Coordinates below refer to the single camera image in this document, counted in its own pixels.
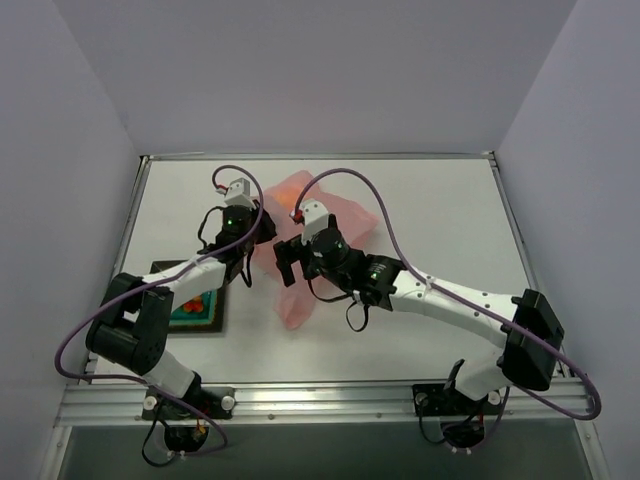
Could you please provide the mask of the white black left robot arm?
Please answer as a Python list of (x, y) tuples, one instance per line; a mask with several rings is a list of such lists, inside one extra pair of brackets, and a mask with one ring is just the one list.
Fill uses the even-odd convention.
[(88, 350), (140, 376), (165, 396), (205, 410), (214, 397), (199, 374), (166, 349), (172, 313), (193, 298), (227, 287), (243, 271), (257, 245), (276, 227), (257, 200), (222, 207), (221, 230), (195, 257), (157, 274), (118, 274), (109, 284), (85, 338)]

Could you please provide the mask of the pink plastic bag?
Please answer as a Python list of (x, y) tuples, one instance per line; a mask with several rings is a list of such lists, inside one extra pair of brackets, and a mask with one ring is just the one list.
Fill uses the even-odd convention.
[[(302, 232), (302, 228), (294, 224), (289, 217), (293, 209), (283, 208), (274, 199), (273, 194), (277, 189), (287, 187), (295, 188), (300, 193), (312, 178), (313, 175), (309, 171), (300, 170), (264, 191), (265, 208), (275, 223), (276, 237), (272, 241), (257, 247), (253, 262), (277, 281), (281, 281), (282, 278), (276, 267), (273, 246), (279, 241), (289, 240), (297, 236)], [(355, 201), (323, 191), (319, 185), (314, 185), (306, 196), (319, 200), (327, 207), (329, 212), (336, 215), (338, 228), (350, 246), (360, 250), (366, 246), (379, 223), (379, 219), (375, 214), (367, 211)], [(296, 283), (290, 287), (281, 286), (274, 303), (274, 311), (289, 330), (300, 327), (308, 320), (316, 305), (316, 298), (313, 296), (313, 292), (308, 289), (300, 266), (296, 264), (293, 267), (293, 271), (296, 276)]]

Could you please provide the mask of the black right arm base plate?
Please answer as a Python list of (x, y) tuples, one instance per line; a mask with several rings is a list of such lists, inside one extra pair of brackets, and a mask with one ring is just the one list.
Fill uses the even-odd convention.
[(412, 394), (415, 414), (425, 417), (497, 415), (500, 411), (500, 404), (491, 404), (487, 396), (481, 400), (471, 400), (444, 383), (413, 384)]

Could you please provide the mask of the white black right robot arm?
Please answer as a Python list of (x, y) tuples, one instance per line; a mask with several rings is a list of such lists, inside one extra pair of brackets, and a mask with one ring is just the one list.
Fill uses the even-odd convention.
[(486, 359), (460, 359), (450, 372), (450, 387), (470, 400), (507, 386), (535, 392), (550, 387), (564, 329), (536, 290), (520, 296), (494, 294), (412, 274), (398, 259), (350, 247), (336, 228), (309, 241), (301, 236), (280, 241), (274, 253), (285, 286), (294, 284), (293, 266), (299, 264), (306, 281), (322, 277), (365, 310), (423, 315), (489, 342)]

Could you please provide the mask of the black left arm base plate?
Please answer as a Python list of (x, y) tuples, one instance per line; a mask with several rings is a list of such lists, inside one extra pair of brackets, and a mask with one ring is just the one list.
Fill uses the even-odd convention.
[[(203, 411), (213, 420), (226, 420), (232, 418), (232, 410), (235, 407), (234, 391), (226, 388), (205, 390), (201, 394), (197, 408)], [(150, 388), (145, 392), (141, 418), (151, 421), (157, 414), (160, 420), (182, 421), (195, 420), (196, 415), (189, 410), (175, 405), (164, 399), (156, 390)]]

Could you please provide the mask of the red orange fake fruit bunch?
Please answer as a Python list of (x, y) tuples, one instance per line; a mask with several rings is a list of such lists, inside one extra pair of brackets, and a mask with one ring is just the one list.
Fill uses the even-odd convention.
[(204, 311), (202, 297), (198, 296), (182, 305), (182, 310), (189, 315), (197, 315)]

